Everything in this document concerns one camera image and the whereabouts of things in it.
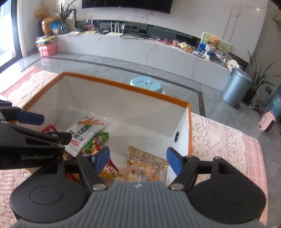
door frame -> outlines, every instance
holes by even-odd
[[[8,62],[6,62],[3,66],[1,66],[0,73],[22,58],[21,47],[19,42],[19,32],[17,26],[17,0],[11,0],[11,16],[12,16],[13,37],[14,37],[16,57],[12,58]]]

pink fan heater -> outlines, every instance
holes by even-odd
[[[265,133],[268,133],[274,127],[275,123],[276,123],[275,116],[273,115],[272,111],[269,111],[266,114],[264,114],[262,119],[260,120],[259,122],[261,126],[260,129]]]

white marble tv cabinet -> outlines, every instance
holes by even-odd
[[[156,40],[123,39],[98,33],[59,35],[57,51],[133,62],[177,74],[221,92],[231,77],[224,67]]]

blue plastic stool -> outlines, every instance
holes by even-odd
[[[162,92],[161,84],[155,81],[153,78],[147,76],[140,76],[132,79],[130,81],[130,85],[159,93]]]

television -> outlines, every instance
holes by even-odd
[[[173,0],[82,0],[82,8],[130,7],[170,13]]]

